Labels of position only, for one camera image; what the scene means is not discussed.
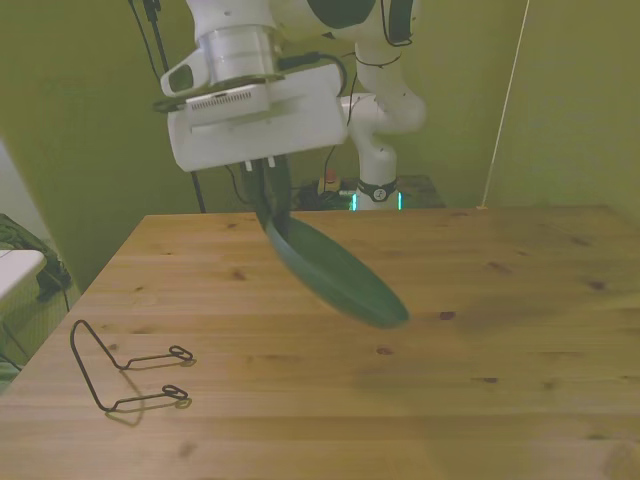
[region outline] metal wire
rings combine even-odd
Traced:
[[[98,408],[100,410],[102,410],[103,412],[106,412],[106,413],[114,413],[114,412],[127,413],[126,411],[119,411],[118,407],[120,405],[122,405],[123,403],[131,403],[131,402],[138,402],[138,401],[144,401],[144,400],[151,400],[151,399],[155,399],[155,398],[164,398],[164,397],[166,397],[166,398],[170,398],[172,400],[175,400],[177,403],[181,403],[181,402],[184,402],[184,401],[189,399],[189,394],[187,392],[185,392],[184,390],[176,387],[175,385],[165,385],[164,387],[162,387],[162,393],[157,393],[157,394],[154,394],[154,395],[141,395],[141,396],[138,396],[138,397],[131,397],[131,398],[123,398],[123,399],[120,399],[120,400],[116,401],[113,404],[113,406],[111,406],[111,407],[106,407],[105,405],[103,405],[103,403],[98,398],[98,394],[96,393],[96,389],[94,388],[93,383],[91,382],[91,379],[89,378],[89,374],[87,373],[87,369],[85,368],[84,363],[82,362],[82,359],[80,358],[80,354],[78,353],[78,349],[76,348],[75,335],[76,335],[76,330],[78,329],[78,327],[80,325],[83,325],[89,331],[89,333],[94,338],[94,340],[98,343],[98,345],[100,345],[100,348],[102,349],[102,351],[107,355],[107,357],[109,357],[109,360],[111,360],[111,363],[113,364],[113,366],[116,367],[120,371],[129,370],[131,368],[131,365],[134,364],[134,363],[137,363],[137,362],[146,362],[146,361],[149,361],[149,360],[159,360],[159,359],[163,359],[163,358],[177,358],[177,359],[181,360],[180,363],[191,362],[191,361],[193,361],[193,354],[191,352],[189,352],[188,350],[185,350],[182,347],[174,345],[171,348],[169,348],[169,353],[168,354],[165,354],[165,355],[154,355],[154,356],[151,356],[151,357],[132,358],[131,360],[129,360],[127,362],[126,365],[120,365],[116,361],[116,359],[113,357],[113,355],[111,355],[111,352],[105,346],[105,344],[102,342],[102,340],[100,340],[100,337],[98,337],[98,335],[93,330],[93,328],[91,328],[91,325],[89,325],[89,323],[87,323],[86,320],[78,320],[76,323],[73,324],[73,328],[71,329],[71,335],[70,335],[71,351],[73,352],[73,356],[76,358],[76,362],[78,362],[78,367],[80,367],[80,371],[82,372],[82,376],[84,377],[84,380],[87,383],[87,387],[89,387],[89,391],[91,392],[91,396],[93,397],[93,400],[96,402],[96,405],[98,406]]]
[[[491,158],[491,166],[489,167],[489,174],[487,176],[487,183],[484,187],[484,195],[482,197],[482,206],[487,206],[489,200],[489,192],[491,190],[491,183],[493,181],[493,174],[496,167],[496,159],[498,158],[498,149],[500,148],[500,140],[502,140],[502,130],[504,129],[504,122],[507,117],[507,108],[509,107],[509,100],[511,99],[511,89],[513,87],[513,80],[516,76],[516,68],[518,66],[518,59],[520,58],[520,48],[522,47],[522,39],[524,38],[524,32],[527,27],[527,20],[529,18],[529,5],[531,0],[527,0],[527,6],[524,9],[524,17],[522,19],[522,27],[520,28],[520,38],[518,39],[518,46],[516,48],[516,55],[513,60],[513,67],[511,68],[511,78],[509,79],[509,87],[507,88],[507,96],[504,100],[502,107],[502,117],[500,118],[500,126],[498,127],[498,136],[496,138],[495,147],[493,149],[493,157]]]
[[[13,360],[11,360],[6,355],[3,355],[2,353],[0,353],[0,360],[4,360],[5,362],[7,362],[9,365],[11,365],[13,368],[18,370],[19,372],[22,371],[22,368],[20,368],[20,366],[17,363],[15,363]]]

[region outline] electrical cord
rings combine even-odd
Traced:
[[[304,55],[296,55],[294,57],[285,57],[278,60],[278,68],[280,70],[291,70],[292,68],[300,67],[302,65],[311,65],[314,63],[318,63],[320,60],[330,60],[336,64],[338,69],[340,69],[340,75],[342,77],[342,85],[340,86],[340,93],[338,94],[341,97],[345,90],[347,89],[347,82],[349,80],[349,74],[347,73],[347,67],[345,67],[342,60],[340,60],[335,55],[330,55],[328,53],[322,52],[308,52]]]
[[[351,93],[349,94],[349,119],[347,120],[347,127],[351,123],[351,115],[353,114],[353,92],[356,89],[356,83],[358,81],[358,73],[356,72],[353,77],[353,83],[351,84]]]
[[[389,38],[389,31],[387,30],[387,13],[386,8],[384,6],[384,0],[380,0],[380,11],[382,14],[382,30],[384,30],[384,38],[389,45],[395,48],[408,47],[409,45],[413,45],[413,40],[409,39],[405,43],[393,43],[391,38]]]
[[[236,183],[236,175],[235,173],[233,173],[233,170],[231,169],[231,167],[229,165],[225,165],[224,168],[227,170],[227,172],[229,172],[229,175],[231,175],[231,183],[233,184],[233,191],[236,194],[236,197],[238,198],[238,201],[244,205],[251,205],[251,202],[245,200],[242,195],[240,195],[240,191],[238,190],[238,184]]]
[[[156,69],[156,64],[153,61],[153,55],[151,54],[151,47],[149,46],[149,41],[147,40],[147,35],[144,33],[144,28],[142,28],[142,22],[140,22],[140,17],[138,16],[138,11],[136,10],[136,6],[133,3],[133,0],[129,0],[129,6],[133,11],[133,15],[136,18],[136,23],[138,24],[138,30],[140,30],[140,34],[142,35],[142,41],[144,42],[144,48],[147,50],[147,56],[149,57],[149,63],[151,64],[151,70],[156,77],[156,80],[160,82],[160,74]]]
[[[394,58],[393,60],[386,62],[386,63],[367,63],[367,62],[363,62],[362,60],[360,60],[358,58],[358,55],[356,54],[356,52],[349,52],[349,53],[345,53],[344,55],[342,55],[342,58],[346,58],[346,57],[355,57],[356,61],[362,65],[366,65],[367,67],[378,67],[378,68],[384,68],[384,67],[388,67],[389,65],[393,65],[396,62],[399,62],[400,59],[402,58],[402,53],[400,55],[398,55],[396,58]]]
[[[340,69],[340,74],[342,75],[342,84],[340,85],[340,93],[338,94],[338,96],[341,97],[344,94],[345,90],[347,89],[347,82],[349,81],[349,74],[347,73],[347,67],[345,67],[342,60],[340,60],[335,55],[321,53],[320,58],[323,58],[325,60],[331,60]]]
[[[356,89],[356,83],[358,82],[358,73],[356,73],[353,77],[353,83],[351,84],[351,93],[349,94],[349,118],[347,120],[347,127],[351,124],[351,118],[353,115],[353,93]],[[333,153],[336,151],[337,145],[334,145],[331,148],[331,151],[329,152],[329,155],[327,155],[326,160],[324,161],[324,176],[323,176],[323,182],[324,182],[324,187],[323,187],[323,191],[326,192],[327,190],[327,171],[329,170],[329,162],[331,161],[331,157],[333,156]]]
[[[138,10],[133,3],[134,0],[128,0],[129,6],[133,11],[133,15],[136,18],[136,23],[138,24],[138,29],[140,30],[140,34],[142,35],[142,40],[144,42],[144,47],[147,50],[147,56],[149,57],[149,63],[151,64],[151,70],[160,82],[160,74],[158,73],[158,69],[156,68],[156,64],[153,61],[153,55],[151,54],[151,47],[149,46],[149,40],[147,39],[147,35],[144,32],[144,28],[142,27],[142,22],[140,21],[140,16],[138,15]],[[158,14],[161,10],[160,0],[142,0],[142,4],[144,5],[144,10],[147,14],[147,20],[151,23],[151,28],[153,29],[153,35],[156,40],[156,45],[158,46],[158,52],[160,53],[160,60],[162,61],[162,67],[164,68],[165,73],[169,71],[169,62],[167,60],[167,54],[164,50],[164,44],[162,42],[162,35],[160,34],[160,28],[158,27]],[[193,189],[196,193],[196,199],[198,200],[198,207],[200,209],[200,213],[207,213],[207,207],[204,203],[204,197],[202,195],[202,189],[200,187],[200,179],[198,178],[198,174],[196,172],[191,172],[191,183],[193,183]]]
[[[11,360],[9,357],[3,355],[2,353],[0,353],[0,360],[4,360],[5,362],[7,362],[9,365],[11,365],[13,368],[18,370],[19,372],[22,371],[22,368],[20,368],[20,366],[17,363],[15,363],[13,360]]]
[[[358,58],[358,56],[356,55],[356,61],[362,65],[366,65],[367,67],[378,67],[378,68],[384,68],[384,67],[388,67],[389,65],[393,65],[394,63],[400,61],[400,59],[402,58],[402,53],[400,55],[398,55],[396,58],[394,58],[393,60],[391,60],[390,62],[386,62],[386,63],[367,63],[367,62],[363,62],[362,60],[360,60]]]

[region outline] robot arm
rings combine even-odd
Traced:
[[[281,260],[325,301],[380,328],[405,323],[400,299],[335,242],[289,216],[287,153],[342,143],[360,151],[359,203],[396,205],[396,155],[375,134],[418,128],[425,107],[406,86],[400,46],[418,0],[187,0],[198,49],[162,79],[171,145],[186,171],[244,163],[243,179]],[[331,33],[356,43],[371,93],[337,98],[335,66],[282,75],[277,35]]]
[[[411,132],[426,116],[403,80],[398,48],[411,42],[418,0],[187,3],[198,49],[162,78],[164,93],[179,100],[169,131],[184,170],[336,145],[348,132],[360,153],[359,205],[397,205],[396,155],[375,134]],[[334,66],[278,71],[279,36],[327,33],[356,44],[358,76],[370,94],[336,99]]]

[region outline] wooden tabletop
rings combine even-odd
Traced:
[[[249,214],[148,217],[0,399],[7,480],[637,480],[640,230],[607,209],[300,214],[412,312],[379,331],[278,262]],[[188,408],[105,403],[187,390]]]

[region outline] green wall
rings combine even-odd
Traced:
[[[191,17],[182,0],[162,5],[168,57],[177,62],[193,49]],[[173,161],[165,119],[150,110],[161,92],[126,0],[0,7],[0,137],[85,288],[144,215],[196,212],[190,177]],[[400,172],[431,175],[452,206],[480,201],[523,8],[524,0],[424,0],[405,65],[429,123],[390,141]],[[304,48],[353,46],[318,39],[289,51]],[[325,155],[294,155],[296,182],[318,178]],[[333,165],[357,173],[351,144]],[[210,211],[242,208],[224,170],[201,176]]]
[[[640,2],[534,0],[490,205],[640,220]]]

